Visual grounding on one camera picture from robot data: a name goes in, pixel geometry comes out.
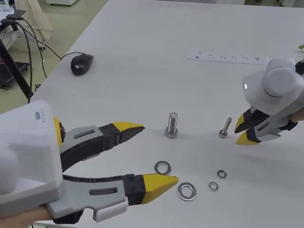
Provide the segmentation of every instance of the white cabinet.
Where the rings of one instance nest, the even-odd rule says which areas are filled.
[[[78,0],[47,0],[48,4],[71,6]]]

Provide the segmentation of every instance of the small washer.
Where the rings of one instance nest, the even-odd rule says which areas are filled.
[[[218,171],[218,178],[225,179],[227,177],[227,173],[223,170]]]
[[[219,190],[219,185],[214,181],[211,181],[208,186],[211,191]]]
[[[160,171],[158,170],[158,167],[159,167],[160,165],[165,165],[165,166],[167,166],[167,171],[164,172],[164,173],[160,172]],[[170,172],[171,172],[171,166],[170,166],[170,164],[169,164],[168,162],[166,162],[166,161],[158,161],[158,162],[154,165],[154,171],[155,171],[155,173],[157,173],[157,174],[169,175]]]
[[[184,194],[182,194],[182,189],[185,188],[185,187],[189,187],[191,189],[191,191],[192,191],[191,196],[185,196]],[[191,183],[188,183],[188,182],[181,183],[179,185],[179,187],[177,188],[177,194],[184,201],[192,201],[196,197],[196,188]]]

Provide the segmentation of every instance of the hex bolt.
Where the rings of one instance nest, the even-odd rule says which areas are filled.
[[[166,127],[165,130],[165,135],[169,138],[169,139],[174,139],[177,136],[178,133],[178,129],[177,129],[177,113],[170,113],[169,115],[169,122],[168,122],[168,126]]]
[[[219,136],[222,138],[222,139],[225,139],[228,135],[227,133],[227,130],[229,128],[229,125],[231,124],[231,121],[232,121],[232,118],[229,117],[225,123],[225,126],[222,130],[219,131]]]

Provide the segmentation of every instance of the power strip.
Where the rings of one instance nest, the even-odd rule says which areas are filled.
[[[267,57],[261,57],[261,56],[214,54],[211,52],[202,53],[198,51],[188,52],[187,59],[212,61],[212,62],[224,62],[224,63],[253,64],[253,65],[267,65],[269,62],[269,59]]]

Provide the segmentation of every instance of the black mouse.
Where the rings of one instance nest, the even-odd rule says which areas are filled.
[[[75,76],[82,76],[90,69],[94,56],[83,54],[76,56],[71,61],[71,70]]]

